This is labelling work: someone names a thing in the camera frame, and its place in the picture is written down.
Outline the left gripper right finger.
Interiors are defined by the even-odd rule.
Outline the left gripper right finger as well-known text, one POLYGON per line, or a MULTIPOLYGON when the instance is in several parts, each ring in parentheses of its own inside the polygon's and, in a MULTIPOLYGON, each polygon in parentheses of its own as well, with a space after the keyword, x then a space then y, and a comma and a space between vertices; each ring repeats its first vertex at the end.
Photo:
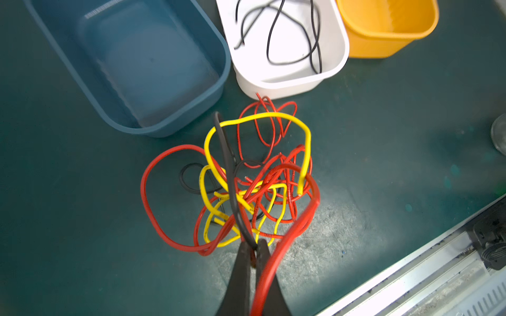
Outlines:
POLYGON ((256 292, 263 299, 263 305, 253 304, 253 307, 260 307, 260 315, 289 316, 292 313, 289 310, 287 302, 281 291, 277 275, 274 273, 272 280, 267 282, 266 290, 261 291, 261 280, 267 273, 267 263, 271 258, 270 249, 267 240, 259 239, 256 250, 256 292))

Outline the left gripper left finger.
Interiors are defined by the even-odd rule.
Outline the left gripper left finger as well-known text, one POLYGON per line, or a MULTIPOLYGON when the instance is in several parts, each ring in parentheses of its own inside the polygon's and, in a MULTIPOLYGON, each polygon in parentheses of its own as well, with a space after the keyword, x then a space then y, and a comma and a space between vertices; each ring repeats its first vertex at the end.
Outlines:
POLYGON ((249 315, 251 251, 252 248, 247 242, 242 242, 239 246, 225 296, 216 313, 217 316, 249 315))

